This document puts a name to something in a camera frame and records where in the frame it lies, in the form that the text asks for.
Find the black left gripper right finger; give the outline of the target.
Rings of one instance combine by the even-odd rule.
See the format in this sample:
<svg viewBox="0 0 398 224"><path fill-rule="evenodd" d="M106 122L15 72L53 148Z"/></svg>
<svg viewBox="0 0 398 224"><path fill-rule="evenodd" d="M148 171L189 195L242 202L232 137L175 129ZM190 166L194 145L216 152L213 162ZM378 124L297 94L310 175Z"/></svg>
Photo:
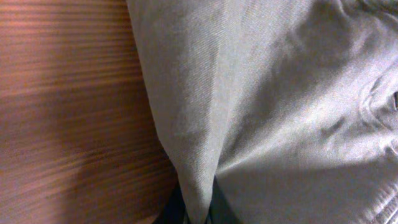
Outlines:
<svg viewBox="0 0 398 224"><path fill-rule="evenodd" d="M207 223L241 224L241 221L233 212L230 204L224 196L216 177L213 181L213 191L208 211Z"/></svg>

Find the grey shorts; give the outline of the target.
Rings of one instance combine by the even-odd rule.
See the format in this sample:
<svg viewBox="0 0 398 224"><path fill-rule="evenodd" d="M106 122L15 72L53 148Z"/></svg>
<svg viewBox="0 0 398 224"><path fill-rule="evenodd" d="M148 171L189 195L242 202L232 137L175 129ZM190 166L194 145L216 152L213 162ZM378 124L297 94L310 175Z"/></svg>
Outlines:
<svg viewBox="0 0 398 224"><path fill-rule="evenodd" d="M187 222L397 222L396 1L129 1Z"/></svg>

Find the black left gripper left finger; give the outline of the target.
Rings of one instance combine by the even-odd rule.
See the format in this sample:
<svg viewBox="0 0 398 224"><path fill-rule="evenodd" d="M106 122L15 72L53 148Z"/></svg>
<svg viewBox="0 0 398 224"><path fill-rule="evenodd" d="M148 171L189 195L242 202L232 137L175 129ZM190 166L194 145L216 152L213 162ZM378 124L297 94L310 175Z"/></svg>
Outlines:
<svg viewBox="0 0 398 224"><path fill-rule="evenodd" d="M154 220L154 224L187 224L186 206L179 183L173 189L164 209Z"/></svg>

